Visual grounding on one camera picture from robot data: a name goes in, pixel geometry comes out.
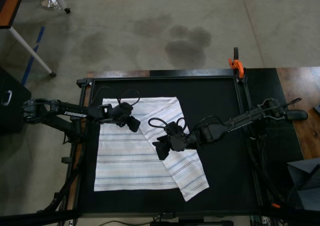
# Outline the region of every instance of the black cabinet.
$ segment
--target black cabinet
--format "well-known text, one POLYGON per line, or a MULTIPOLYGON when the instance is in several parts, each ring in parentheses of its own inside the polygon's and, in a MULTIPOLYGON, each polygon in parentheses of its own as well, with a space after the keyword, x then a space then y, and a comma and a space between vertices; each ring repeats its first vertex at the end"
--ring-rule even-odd
POLYGON ((0 135, 22 130, 21 107, 31 92, 0 67, 0 135))

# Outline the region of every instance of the black table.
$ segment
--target black table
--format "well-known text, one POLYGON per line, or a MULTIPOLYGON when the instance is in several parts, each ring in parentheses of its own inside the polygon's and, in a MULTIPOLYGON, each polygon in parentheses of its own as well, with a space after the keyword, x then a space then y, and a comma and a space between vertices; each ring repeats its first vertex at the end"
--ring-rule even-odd
MULTIPOLYGON (((114 98, 111 92, 103 89, 96 95, 97 90, 105 85, 116 92, 137 89, 142 98, 177 97, 191 128, 205 116, 215 114, 225 120, 248 109, 243 90, 230 69, 141 71, 133 72, 127 78, 111 72, 106 76, 89 80, 92 81, 90 94, 88 87, 84 86, 81 104, 86 105, 88 99, 91 101, 94 97, 94 104, 101 103, 102 98, 114 98)), ((286 101, 275 69, 248 69, 247 76, 253 105, 267 98, 275 98, 280 103, 286 101)), ((210 188, 185 202, 177 188, 94 192, 99 128, 88 125, 90 137, 82 145, 85 148, 84 168, 78 184, 74 183, 71 188, 68 209, 74 208, 84 217, 156 217, 159 213, 173 213, 177 217, 253 215, 259 212, 261 202, 257 198, 256 178, 249 165, 243 130, 230 133, 210 148, 198 150, 210 188)), ((268 139, 268 147, 264 149, 268 157, 266 169, 277 189, 287 197, 292 182, 286 163, 302 160, 303 155, 292 123, 271 125, 268 130, 272 138, 268 139)), ((76 151, 74 148, 71 154, 74 156, 76 151)))

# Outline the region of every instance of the striped towel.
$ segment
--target striped towel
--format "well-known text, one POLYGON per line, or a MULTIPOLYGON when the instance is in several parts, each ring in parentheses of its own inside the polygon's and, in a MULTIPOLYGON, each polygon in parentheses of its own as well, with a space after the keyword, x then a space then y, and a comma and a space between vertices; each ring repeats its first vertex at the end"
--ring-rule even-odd
MULTIPOLYGON (((135 98, 123 99, 129 104, 135 101, 135 98)), ((113 107, 118 105, 116 99, 104 98, 102 103, 113 107)), ((160 118, 169 123, 184 116, 176 97, 141 98, 132 115, 141 121, 136 133, 127 126, 101 125, 94 191, 179 188, 184 200, 188 201, 209 187, 196 150, 171 150, 169 156, 161 161, 152 145, 166 133, 161 128, 150 127, 150 118, 160 118)))

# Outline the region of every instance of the wooden table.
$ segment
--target wooden table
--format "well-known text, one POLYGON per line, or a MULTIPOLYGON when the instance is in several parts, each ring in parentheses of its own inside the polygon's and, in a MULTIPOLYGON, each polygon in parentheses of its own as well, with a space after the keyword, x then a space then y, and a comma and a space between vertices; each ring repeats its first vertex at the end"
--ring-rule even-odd
POLYGON ((320 116, 313 107, 320 104, 320 67, 278 68, 277 73, 286 100, 302 98, 302 101, 289 106, 290 109, 305 110, 306 121, 293 122, 303 157, 320 157, 320 116))
MULTIPOLYGON (((302 101, 291 105, 290 109, 303 109, 308 113, 308 120, 294 122, 294 128, 305 159, 320 157, 320 116, 313 107, 320 103, 320 67, 313 68, 279 68, 277 74, 287 102, 295 98, 302 101)), ((105 71, 89 72, 88 78, 135 78, 148 77, 150 71, 105 71)), ((91 86, 88 85, 84 96, 84 106, 89 105, 91 86)), ((80 143, 76 149, 75 163, 79 160, 83 145, 80 143)), ((67 209, 75 207, 78 181, 75 180, 70 188, 67 209)))
MULTIPOLYGON (((64 0, 57 0, 64 11, 69 14, 70 8, 67 7, 64 0)), ((46 63, 34 52, 34 50, 27 44, 27 42, 18 34, 12 27, 17 11, 19 9, 21 0, 5 0, 5 3, 0 11, 0 29, 8 29, 11 34, 25 47, 25 49, 40 63, 40 65, 50 74, 55 77, 56 74, 46 65, 46 63)))

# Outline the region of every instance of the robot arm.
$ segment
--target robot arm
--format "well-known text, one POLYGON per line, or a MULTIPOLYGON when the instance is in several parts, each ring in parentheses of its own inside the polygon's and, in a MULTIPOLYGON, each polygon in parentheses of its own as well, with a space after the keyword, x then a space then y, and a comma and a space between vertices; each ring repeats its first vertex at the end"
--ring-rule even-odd
POLYGON ((112 107, 111 104, 84 107, 57 99, 39 98, 28 100, 23 104, 22 109, 25 122, 42 123, 63 131, 68 137, 68 142, 84 137, 81 125, 78 123, 81 119, 96 124, 116 124, 119 127, 127 125, 133 132, 137 132, 140 126, 140 121, 131 116, 133 106, 127 102, 120 102, 116 107, 112 107), (71 116, 71 122, 58 115, 71 116))
MULTIPOLYGON (((262 104, 256 108, 240 114, 234 118, 222 122, 217 116, 208 116, 202 119, 190 131, 189 134, 184 133, 184 128, 178 125, 177 122, 165 123, 163 127, 167 135, 157 138, 157 142, 152 144, 155 146, 160 160, 165 160, 169 155, 169 151, 184 151, 196 150, 198 148, 205 148, 211 144, 219 141, 225 134, 234 130, 240 129, 243 126, 249 125, 259 120, 306 120, 308 114, 304 110, 285 110, 288 105, 299 102, 301 98, 297 98, 290 103, 280 105, 279 102, 273 98, 265 99, 262 104), (219 123, 208 123, 200 126, 204 121, 215 118, 219 123)), ((160 120, 159 118, 151 118, 149 125, 153 120, 160 120)))

